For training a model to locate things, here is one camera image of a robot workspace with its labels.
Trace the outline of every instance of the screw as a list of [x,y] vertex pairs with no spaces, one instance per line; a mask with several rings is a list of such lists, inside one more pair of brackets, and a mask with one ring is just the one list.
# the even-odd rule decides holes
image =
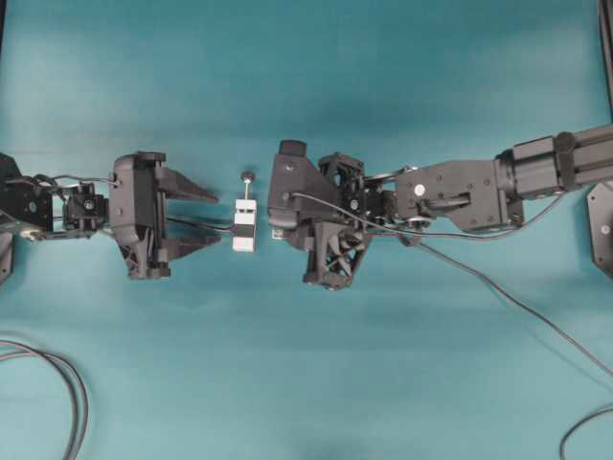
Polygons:
[[255,182],[256,175],[254,172],[245,171],[240,175],[240,180],[245,184],[245,199],[249,199],[249,185]]
[[415,186],[415,189],[413,189],[413,192],[417,196],[423,196],[423,194],[425,194],[425,187],[423,186],[423,184],[418,184]]

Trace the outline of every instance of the teal backdrop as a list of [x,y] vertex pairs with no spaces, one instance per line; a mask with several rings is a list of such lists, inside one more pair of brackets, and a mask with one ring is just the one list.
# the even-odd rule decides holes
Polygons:
[[[219,196],[174,208],[205,217],[230,217],[240,172],[258,175],[257,253],[224,241],[165,282],[128,281],[104,237],[18,243],[0,332],[83,372],[82,458],[555,459],[613,402],[545,326],[394,241],[351,289],[303,285],[306,254],[270,239],[265,209],[283,138],[384,173],[608,123],[596,0],[10,0],[5,35],[0,150],[23,173],[106,175],[164,151]],[[432,244],[613,364],[586,193],[512,239]],[[1,458],[60,457],[69,403],[51,370],[3,363],[0,407]],[[580,431],[569,458],[609,458],[612,426]]]

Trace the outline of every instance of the black mounting plate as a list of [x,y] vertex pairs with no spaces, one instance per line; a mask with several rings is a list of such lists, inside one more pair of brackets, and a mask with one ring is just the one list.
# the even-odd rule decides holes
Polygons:
[[587,196],[594,264],[613,277],[613,182],[599,184]]
[[11,233],[0,233],[0,285],[12,274],[13,239]]

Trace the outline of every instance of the cable bundle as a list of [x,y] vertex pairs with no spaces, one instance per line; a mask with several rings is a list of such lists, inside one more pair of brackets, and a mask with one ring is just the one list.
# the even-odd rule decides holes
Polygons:
[[19,357],[39,357],[49,364],[59,374],[62,381],[66,384],[68,395],[72,406],[72,424],[70,436],[66,445],[66,450],[62,460],[75,460],[79,455],[80,447],[85,439],[87,424],[89,420],[89,401],[87,389],[79,374],[79,371],[65,357],[53,353],[37,350],[28,345],[13,340],[0,339],[0,346],[17,349],[16,352],[9,352],[0,355],[0,362],[16,359]]

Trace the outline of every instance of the wire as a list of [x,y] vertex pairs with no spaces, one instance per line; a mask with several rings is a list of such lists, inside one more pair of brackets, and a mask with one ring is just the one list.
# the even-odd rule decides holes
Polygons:
[[187,220],[184,218],[176,218],[176,217],[166,217],[166,220],[175,223],[181,223],[183,225],[189,225],[195,228],[202,228],[204,230],[211,230],[217,233],[234,233],[234,227],[217,227],[215,225],[210,225],[208,223],[203,222],[194,222],[193,220]]
[[592,413],[592,414],[590,414],[590,415],[588,415],[586,417],[583,417],[576,424],[571,426],[570,429],[568,431],[566,431],[566,433],[562,437],[562,440],[559,443],[559,449],[558,449],[559,458],[561,460],[566,460],[566,442],[573,435],[573,433],[575,433],[575,431],[577,431],[579,428],[581,428],[582,426],[584,426],[588,422],[591,422],[594,419],[602,417],[603,415],[609,415],[609,414],[613,414],[613,407],[609,407],[609,408],[606,408],[606,409],[598,410],[598,411],[596,411],[596,412],[594,412],[594,413]]
[[[458,267],[459,269],[466,271],[468,273],[470,273],[473,276],[476,276],[477,278],[479,278],[481,281],[483,281],[484,283],[486,283],[488,286],[490,286],[491,288],[494,288],[496,291],[498,291],[499,293],[501,293],[504,297],[506,297],[509,301],[511,301],[513,304],[515,304],[517,307],[519,307],[520,309],[522,309],[523,311],[526,311],[527,313],[531,314],[532,316],[536,317],[537,319],[539,319],[540,321],[542,321],[543,323],[545,323],[547,326],[549,326],[552,330],[554,330],[554,332],[556,332],[558,335],[560,335],[562,338],[564,338],[566,341],[568,341],[571,345],[573,345],[577,350],[579,350],[585,357],[587,357],[590,361],[592,361],[597,367],[599,367],[601,370],[603,370],[609,377],[613,378],[613,370],[611,368],[609,368],[608,366],[606,366],[602,361],[600,361],[596,356],[594,356],[589,350],[587,350],[583,345],[581,345],[578,341],[576,341],[572,336],[570,336],[568,333],[566,333],[565,331],[563,331],[558,325],[556,325],[552,320],[550,320],[549,318],[547,318],[545,315],[543,315],[542,313],[540,313],[539,311],[532,309],[531,307],[528,307],[526,304],[520,302],[519,300],[517,300],[514,296],[512,296],[510,293],[508,293],[503,287],[501,287],[498,283],[496,283],[495,281],[493,281],[491,278],[489,278],[488,275],[486,275],[485,273],[471,267],[468,266],[466,264],[463,264],[460,261],[457,261],[449,256],[447,256],[446,254],[443,254],[441,251],[427,245],[424,244],[422,242],[416,242],[414,244],[415,247],[418,247],[419,249],[443,260],[444,262],[447,262],[448,264],[454,265],[456,267]],[[606,414],[611,414],[613,413],[613,408],[607,408],[607,409],[602,409],[599,410],[597,412],[594,412],[586,417],[584,417],[583,419],[581,419],[580,421],[578,421],[576,424],[574,424],[562,437],[562,439],[559,442],[559,447],[558,447],[558,452],[559,452],[559,458],[560,460],[566,460],[566,443],[568,441],[568,439],[573,435],[573,433],[575,431],[577,431],[581,426],[587,424],[588,422],[601,417],[603,415]]]
[[[79,454],[80,447],[82,445],[83,439],[85,438],[85,433],[87,431],[88,419],[89,419],[89,401],[87,397],[87,390],[83,383],[82,378],[79,375],[77,369],[68,361],[66,358],[54,355],[49,352],[36,350],[28,345],[23,343],[15,342],[13,340],[4,340],[0,339],[0,345],[10,346],[16,349],[21,350],[21,352],[9,353],[6,355],[0,356],[0,362],[6,361],[9,359],[14,359],[18,357],[39,357],[49,365],[51,365],[59,374],[62,381],[68,388],[68,394],[71,401],[72,408],[72,424],[70,435],[68,439],[68,443],[66,445],[66,449],[62,456],[64,460],[74,460],[77,458]],[[65,374],[65,372],[61,369],[61,367],[57,364],[57,362],[65,365],[70,372],[73,374],[77,383],[79,385],[79,391],[81,393],[81,399],[83,404],[83,416],[81,419],[81,426],[79,428],[79,401],[77,399],[77,392],[75,390],[74,384],[71,382],[70,378]]]
[[467,234],[462,234],[462,233],[427,233],[427,232],[424,233],[424,232],[416,232],[413,230],[401,230],[399,228],[387,227],[385,225],[379,225],[378,223],[371,222],[365,218],[361,218],[360,216],[357,216],[356,214],[351,213],[341,208],[340,206],[336,206],[335,204],[330,203],[329,201],[325,201],[324,199],[320,199],[313,195],[303,194],[301,192],[293,192],[292,194],[290,194],[290,196],[299,196],[302,198],[310,199],[311,201],[315,201],[317,203],[328,206],[331,209],[334,209],[335,211],[338,211],[339,213],[344,214],[345,216],[349,218],[358,220],[366,225],[370,225],[374,228],[378,228],[379,230],[383,230],[385,232],[394,233],[397,235],[410,235],[413,237],[449,238],[453,240],[468,240],[471,242],[476,242],[476,241],[477,242],[492,242],[492,241],[497,241],[497,240],[502,240],[504,238],[508,238],[511,235],[516,235],[517,233],[521,232],[522,230],[525,230],[526,228],[528,228],[529,226],[531,226],[532,224],[541,220],[543,217],[549,214],[564,197],[564,195],[557,196],[556,199],[554,199],[551,203],[549,203],[540,213],[538,213],[536,216],[528,220],[526,223],[524,223],[524,225],[522,225],[519,228],[509,230],[507,232],[499,233],[497,235],[488,235],[485,237],[479,237],[479,236],[467,235]]
[[103,182],[109,185],[117,185],[117,182],[111,179],[107,179],[106,177],[79,177],[78,175],[62,174],[62,175],[56,175],[54,177],[51,177],[51,179],[54,179],[54,180],[72,179],[72,180],[77,180],[79,182]]

